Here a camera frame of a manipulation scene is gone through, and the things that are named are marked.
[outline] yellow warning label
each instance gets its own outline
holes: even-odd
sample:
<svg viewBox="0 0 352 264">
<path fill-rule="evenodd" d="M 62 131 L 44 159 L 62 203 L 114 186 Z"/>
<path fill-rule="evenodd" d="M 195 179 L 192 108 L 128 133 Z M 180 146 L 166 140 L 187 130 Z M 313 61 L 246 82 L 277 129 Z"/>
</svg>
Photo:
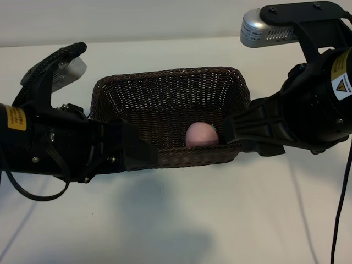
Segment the yellow warning label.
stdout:
<svg viewBox="0 0 352 264">
<path fill-rule="evenodd" d="M 21 108 L 5 106 L 7 112 L 7 126 L 16 130 L 27 130 L 26 114 Z"/>
<path fill-rule="evenodd" d="M 347 89 L 346 89 L 345 84 L 343 83 L 343 80 L 341 80 L 341 82 L 337 86 L 336 91 L 347 92 Z"/>
<path fill-rule="evenodd" d="M 336 78 L 340 77 L 341 75 L 347 72 L 347 56 L 350 53 L 351 49 L 352 48 L 342 53 L 335 60 L 331 68 L 331 80 L 335 80 Z"/>
</svg>

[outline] screw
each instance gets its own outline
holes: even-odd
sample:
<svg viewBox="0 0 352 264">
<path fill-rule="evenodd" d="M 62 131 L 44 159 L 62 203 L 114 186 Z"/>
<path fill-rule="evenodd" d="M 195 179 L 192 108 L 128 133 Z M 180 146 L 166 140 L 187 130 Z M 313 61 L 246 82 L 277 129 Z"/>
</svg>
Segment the screw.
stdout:
<svg viewBox="0 0 352 264">
<path fill-rule="evenodd" d="M 68 104 L 63 104 L 63 105 L 61 106 L 61 109 L 62 109 L 62 110 L 67 110 L 68 108 L 69 108 Z"/>
<path fill-rule="evenodd" d="M 301 65 L 299 65 L 299 69 L 300 70 L 304 70 L 305 68 L 307 68 L 307 64 L 306 63 L 302 63 Z"/>
<path fill-rule="evenodd" d="M 116 158 L 115 158 L 115 156 L 108 157 L 108 158 L 106 159 L 106 161 L 111 162 L 111 163 L 114 163 L 114 162 L 116 161 Z"/>
<path fill-rule="evenodd" d="M 38 163 L 38 162 L 39 162 L 39 158 L 38 158 L 38 157 L 34 157 L 34 158 L 32 159 L 32 162 L 33 162 L 33 163 Z"/>
<path fill-rule="evenodd" d="M 52 131 L 49 133 L 49 139 L 50 139 L 51 143 L 53 143 L 55 141 L 55 132 Z"/>
<path fill-rule="evenodd" d="M 275 8 L 275 7 L 269 7 L 269 11 L 270 11 L 271 13 L 276 14 L 276 8 Z"/>
</svg>

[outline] woven texture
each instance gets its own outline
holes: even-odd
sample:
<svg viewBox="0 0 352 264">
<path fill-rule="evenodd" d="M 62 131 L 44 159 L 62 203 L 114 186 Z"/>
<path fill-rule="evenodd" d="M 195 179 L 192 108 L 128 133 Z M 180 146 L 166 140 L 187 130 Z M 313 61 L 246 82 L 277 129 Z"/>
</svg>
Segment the woven texture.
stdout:
<svg viewBox="0 0 352 264">
<path fill-rule="evenodd" d="M 141 138 L 159 151 L 158 165 L 148 168 L 201 166 L 232 161 L 241 151 L 238 142 L 225 143 L 222 122 L 249 102 L 245 80 L 230 67 L 114 75 L 95 85 L 91 118 L 138 125 Z M 220 145 L 186 148 L 186 131 L 194 122 L 214 124 Z"/>
</svg>

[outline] warning sticker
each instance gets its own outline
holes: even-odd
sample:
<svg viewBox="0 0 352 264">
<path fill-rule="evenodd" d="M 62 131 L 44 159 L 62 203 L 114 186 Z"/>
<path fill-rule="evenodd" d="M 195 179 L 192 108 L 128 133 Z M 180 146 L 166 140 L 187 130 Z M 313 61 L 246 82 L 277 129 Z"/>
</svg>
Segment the warning sticker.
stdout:
<svg viewBox="0 0 352 264">
<path fill-rule="evenodd" d="M 352 48 L 341 54 L 332 65 L 331 84 L 338 100 L 352 95 L 352 86 L 347 76 L 347 57 Z"/>
<path fill-rule="evenodd" d="M 27 130 L 26 114 L 21 108 L 5 106 L 7 112 L 7 126 L 16 130 Z"/>
</svg>

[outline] laser warning symbol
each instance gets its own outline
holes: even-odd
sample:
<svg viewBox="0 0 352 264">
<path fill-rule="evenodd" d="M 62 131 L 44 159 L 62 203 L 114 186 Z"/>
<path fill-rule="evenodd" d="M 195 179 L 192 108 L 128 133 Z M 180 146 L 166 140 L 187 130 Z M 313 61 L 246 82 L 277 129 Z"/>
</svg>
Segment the laser warning symbol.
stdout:
<svg viewBox="0 0 352 264">
<path fill-rule="evenodd" d="M 341 80 L 341 82 L 337 86 L 336 91 L 347 92 L 347 89 L 345 87 L 345 84 L 343 83 L 343 80 Z"/>
</svg>

